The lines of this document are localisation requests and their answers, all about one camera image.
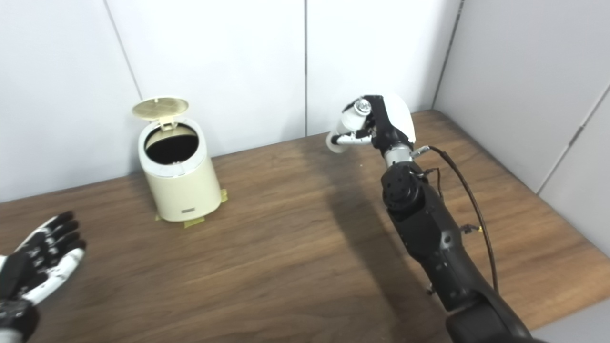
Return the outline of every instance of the trash can lid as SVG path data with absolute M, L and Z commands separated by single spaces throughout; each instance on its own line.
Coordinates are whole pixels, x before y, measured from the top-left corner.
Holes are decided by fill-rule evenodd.
M 184 113 L 188 109 L 188 102 L 179 98 L 152 98 L 135 105 L 133 114 L 145 120 L 160 120 Z

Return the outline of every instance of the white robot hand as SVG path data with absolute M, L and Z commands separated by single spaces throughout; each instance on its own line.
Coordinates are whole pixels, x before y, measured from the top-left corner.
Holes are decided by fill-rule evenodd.
M 369 99 L 380 99 L 377 111 L 373 113 L 373 106 Z M 383 119 L 388 123 L 378 123 Z M 366 145 L 373 143 L 377 136 L 378 125 L 391 126 L 400 131 L 411 145 L 415 143 L 415 128 L 411 119 L 411 112 L 404 101 L 396 94 L 365 95 L 349 103 L 341 113 L 341 118 L 335 130 L 326 137 L 326 145 L 335 153 L 342 153 L 349 145 Z
M 72 212 L 36 228 L 14 253 L 0 255 L 0 302 L 27 300 L 37 305 L 70 277 L 85 254 Z

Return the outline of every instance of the trash can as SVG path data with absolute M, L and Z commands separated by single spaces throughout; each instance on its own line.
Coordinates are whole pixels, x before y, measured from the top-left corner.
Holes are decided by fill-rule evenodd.
M 178 117 L 188 102 L 153 98 L 133 108 L 136 117 L 151 121 L 138 139 L 138 156 L 159 217 L 184 222 L 202 217 L 220 205 L 220 185 L 207 153 L 201 128 Z

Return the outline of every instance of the table surface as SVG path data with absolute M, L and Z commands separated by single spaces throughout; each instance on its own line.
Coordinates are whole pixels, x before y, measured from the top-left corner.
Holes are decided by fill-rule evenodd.
M 490 230 L 504 299 L 530 328 L 610 296 L 610 261 L 442 114 L 414 115 L 418 142 L 448 151 Z M 84 262 L 41 305 L 31 342 L 449 342 L 440 302 L 385 213 L 384 161 L 337 155 L 324 136 L 213 159 L 229 201 L 184 228 L 155 222 L 142 175 L 0 204 L 0 251 L 73 209 Z M 476 223 L 441 166 L 446 204 Z M 483 237 L 464 244 L 489 279 Z

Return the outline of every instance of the cable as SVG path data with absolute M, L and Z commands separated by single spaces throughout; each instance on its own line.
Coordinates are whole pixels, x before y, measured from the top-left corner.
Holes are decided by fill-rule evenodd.
M 439 198 L 440 200 L 444 203 L 445 202 L 445 198 L 443 197 L 443 191 L 440 189 L 440 168 L 432 168 L 432 169 L 427 169 L 424 172 L 424 176 L 432 173 L 432 172 L 436 172 L 436 189 L 439 191 Z
M 439 154 L 443 158 L 443 160 L 445 160 L 445 162 L 447 162 L 447 164 L 451 167 L 451 169 L 453 169 L 453 171 L 455 172 L 455 174 L 458 176 L 459 180 L 461 181 L 462 186 L 464 186 L 466 193 L 468 193 L 470 202 L 472 203 L 472 206 L 475 208 L 476 216 L 479 218 L 479 223 L 481 224 L 481 230 L 483 231 L 483 237 L 485 238 L 485 244 L 487 245 L 487 254 L 489 255 L 489 264 L 492 269 L 493 289 L 495 289 L 496 292 L 500 292 L 500 288 L 498 287 L 498 272 L 496 271 L 495 257 L 493 256 L 492 242 L 489 239 L 489 232 L 487 231 L 487 226 L 485 225 L 485 220 L 483 219 L 483 214 L 481 213 L 481 209 L 479 208 L 479 205 L 476 203 L 475 195 L 472 193 L 470 186 L 468 186 L 466 179 L 464 179 L 464 175 L 462 175 L 462 173 L 459 171 L 457 165 L 455 164 L 455 162 L 453 162 L 451 157 L 449 157 L 447 152 L 442 151 L 441 149 L 438 149 L 435 146 L 430 145 L 429 147 L 430 147 L 430 150 L 433 150 L 435 153 Z

